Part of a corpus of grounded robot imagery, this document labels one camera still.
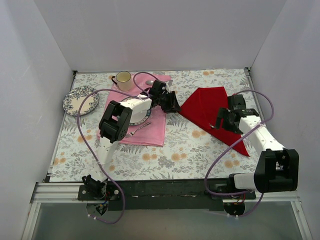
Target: red napkin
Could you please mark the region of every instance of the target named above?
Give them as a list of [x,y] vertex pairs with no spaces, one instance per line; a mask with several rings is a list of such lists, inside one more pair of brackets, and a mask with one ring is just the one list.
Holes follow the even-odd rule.
[[[181,106],[179,113],[207,133],[230,146],[241,138],[240,134],[226,131],[223,128],[214,129],[210,127],[210,124],[213,126],[216,124],[219,109],[228,108],[227,97],[223,86],[199,87]],[[233,149],[245,156],[249,156],[243,141],[239,142]]]

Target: yellow mug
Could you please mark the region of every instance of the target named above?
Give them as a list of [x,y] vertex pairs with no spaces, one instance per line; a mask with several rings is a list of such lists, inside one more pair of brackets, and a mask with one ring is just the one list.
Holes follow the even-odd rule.
[[112,82],[118,86],[121,91],[129,91],[134,86],[134,80],[130,72],[121,71],[116,76],[111,77]]

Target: patterned plate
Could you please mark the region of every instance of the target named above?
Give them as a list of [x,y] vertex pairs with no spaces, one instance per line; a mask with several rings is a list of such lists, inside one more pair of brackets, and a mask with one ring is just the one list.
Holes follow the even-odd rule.
[[[123,99],[121,102],[124,102],[126,100],[129,99],[133,99],[132,97],[126,97],[125,99]],[[135,114],[135,117],[132,117],[129,123],[129,126],[138,126],[142,123],[144,123],[145,121],[147,121],[147,119],[150,117],[151,115],[151,108],[145,111],[142,111],[138,114]]]
[[[94,91],[95,89],[90,86],[80,86],[71,90],[63,99],[62,106],[64,111],[71,116],[76,116],[83,100]],[[90,113],[98,105],[98,102],[98,93],[90,96],[82,106],[80,116]]]

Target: metal utensil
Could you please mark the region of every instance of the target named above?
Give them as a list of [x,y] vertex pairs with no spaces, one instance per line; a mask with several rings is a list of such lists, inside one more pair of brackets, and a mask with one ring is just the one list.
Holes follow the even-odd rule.
[[151,121],[143,124],[143,125],[142,125],[141,127],[139,127],[137,130],[132,131],[132,132],[128,133],[127,135],[125,135],[125,138],[130,138],[130,137],[132,137],[137,131],[139,131],[140,129],[143,129],[144,127],[146,127],[146,126],[148,126],[148,125],[150,125],[150,124],[151,124]]
[[152,86],[154,84],[154,82],[155,81],[153,81],[153,80],[148,80],[148,81],[145,81],[145,84]]

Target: pink cloth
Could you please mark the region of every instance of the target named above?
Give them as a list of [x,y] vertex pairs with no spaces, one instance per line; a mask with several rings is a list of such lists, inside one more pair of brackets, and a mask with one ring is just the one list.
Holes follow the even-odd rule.
[[[168,75],[155,75],[160,81],[167,82],[171,80],[171,77]],[[154,78],[147,74],[139,74],[136,76],[136,83],[142,89],[150,88],[150,85],[146,84],[147,80],[154,80]],[[112,89],[119,90],[115,85],[112,86]],[[134,86],[133,89],[126,91],[125,93],[132,96],[137,96],[141,93],[141,90]],[[104,109],[107,108],[111,100],[121,102],[127,96],[122,95],[117,92],[110,92],[106,100]],[[133,136],[124,138],[120,141],[121,144],[131,144],[131,145],[144,145],[144,146],[157,146],[163,147],[165,142],[165,131],[166,131],[166,114],[162,111],[160,106],[152,108],[150,117],[142,124],[138,126],[129,126],[128,132],[133,132],[141,125],[152,122],[149,126],[146,126],[139,131],[137,131]],[[100,130],[97,131],[97,138],[100,139]]]

